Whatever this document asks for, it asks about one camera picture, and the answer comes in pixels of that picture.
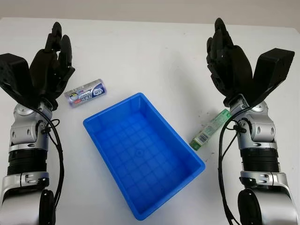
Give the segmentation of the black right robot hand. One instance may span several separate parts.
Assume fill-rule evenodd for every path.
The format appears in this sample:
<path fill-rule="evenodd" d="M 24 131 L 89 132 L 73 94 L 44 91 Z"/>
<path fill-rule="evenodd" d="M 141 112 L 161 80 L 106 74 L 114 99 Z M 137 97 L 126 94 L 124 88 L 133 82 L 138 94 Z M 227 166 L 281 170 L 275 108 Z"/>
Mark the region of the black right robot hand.
<path fill-rule="evenodd" d="M 207 40 L 207 66 L 217 90 L 225 96 L 226 107 L 240 94 L 247 97 L 253 86 L 252 68 L 242 48 L 235 45 L 221 18 Z"/>

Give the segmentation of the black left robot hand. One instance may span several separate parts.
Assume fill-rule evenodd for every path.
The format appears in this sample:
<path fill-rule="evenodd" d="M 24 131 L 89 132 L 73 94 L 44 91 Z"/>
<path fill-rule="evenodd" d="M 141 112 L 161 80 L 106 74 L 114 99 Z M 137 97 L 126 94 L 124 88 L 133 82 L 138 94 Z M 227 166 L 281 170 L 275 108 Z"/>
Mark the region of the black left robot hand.
<path fill-rule="evenodd" d="M 32 85 L 38 97 L 52 111 L 57 110 L 56 99 L 63 93 L 74 72 L 70 39 L 62 34 L 60 23 L 55 22 L 45 47 L 37 52 L 30 65 Z"/>

